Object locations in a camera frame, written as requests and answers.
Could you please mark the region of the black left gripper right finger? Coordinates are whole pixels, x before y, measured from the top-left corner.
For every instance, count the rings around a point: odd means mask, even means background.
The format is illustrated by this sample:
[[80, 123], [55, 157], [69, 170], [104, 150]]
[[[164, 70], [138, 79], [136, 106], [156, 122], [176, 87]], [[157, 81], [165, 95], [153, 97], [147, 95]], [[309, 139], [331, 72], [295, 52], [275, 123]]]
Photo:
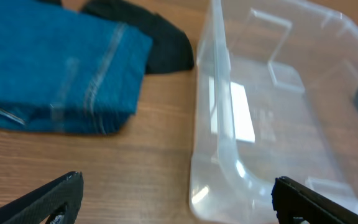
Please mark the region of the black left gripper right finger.
[[272, 189], [279, 223], [358, 224], [358, 215], [293, 179], [281, 176]]

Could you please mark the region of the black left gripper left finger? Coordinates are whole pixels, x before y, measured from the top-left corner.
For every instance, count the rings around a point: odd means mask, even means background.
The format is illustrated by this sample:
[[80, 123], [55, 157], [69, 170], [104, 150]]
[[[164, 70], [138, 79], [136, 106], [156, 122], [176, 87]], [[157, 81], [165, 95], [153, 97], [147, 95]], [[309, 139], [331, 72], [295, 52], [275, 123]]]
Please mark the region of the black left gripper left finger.
[[83, 174], [71, 171], [0, 207], [0, 224], [74, 224], [83, 198]]

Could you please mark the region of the blue jeans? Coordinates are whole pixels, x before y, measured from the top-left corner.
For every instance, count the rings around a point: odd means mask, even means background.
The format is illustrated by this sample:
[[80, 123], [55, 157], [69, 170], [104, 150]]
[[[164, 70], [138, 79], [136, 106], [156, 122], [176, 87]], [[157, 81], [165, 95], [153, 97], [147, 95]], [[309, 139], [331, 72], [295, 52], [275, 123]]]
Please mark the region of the blue jeans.
[[38, 1], [0, 1], [0, 128], [112, 134], [135, 114], [152, 39]]

